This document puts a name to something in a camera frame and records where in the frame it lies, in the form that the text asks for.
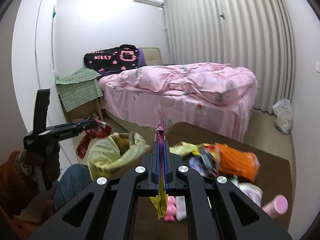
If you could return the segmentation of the left hand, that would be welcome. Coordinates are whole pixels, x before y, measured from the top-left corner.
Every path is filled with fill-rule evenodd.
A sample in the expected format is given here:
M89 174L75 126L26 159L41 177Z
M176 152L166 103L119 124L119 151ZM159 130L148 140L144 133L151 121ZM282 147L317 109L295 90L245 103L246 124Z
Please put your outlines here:
M44 185L49 189L52 183L60 176L60 144L56 142L53 145L46 146L46 153L40 155L31 150L23 150L18 157L18 174L22 180L22 193L25 198L25 206L35 198L39 193L38 181L35 174L35 168L39 167L42 172Z

